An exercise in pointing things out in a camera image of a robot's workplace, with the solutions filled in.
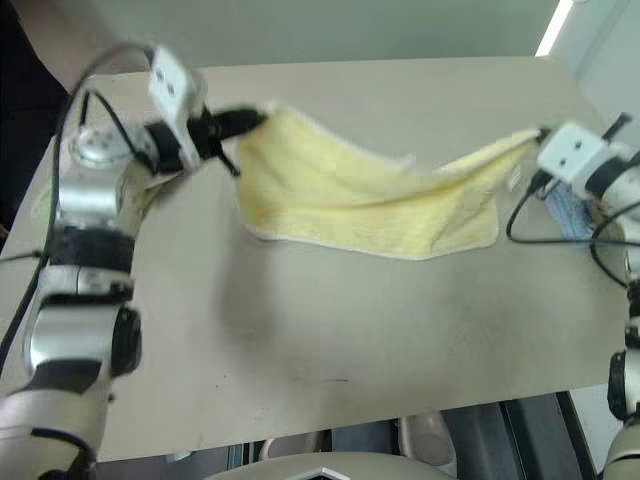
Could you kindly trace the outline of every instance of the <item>table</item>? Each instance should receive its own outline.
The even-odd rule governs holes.
[[[436,167],[518,129],[574,118],[602,129],[559,65],[475,58],[217,67],[208,105],[280,100],[381,154]],[[147,75],[99,76],[128,119],[154,116]],[[41,244],[30,211],[5,254]],[[525,178],[534,155],[525,161]],[[498,195],[501,229],[523,185]],[[557,234],[540,202],[518,230]],[[33,265],[0,269],[10,318]],[[291,242],[240,225],[218,163],[165,193],[140,233],[133,304],[143,359],[118,379],[101,460],[196,450],[603,383],[626,300],[585,249],[496,245],[400,261]],[[2,391],[25,381],[14,344]]]

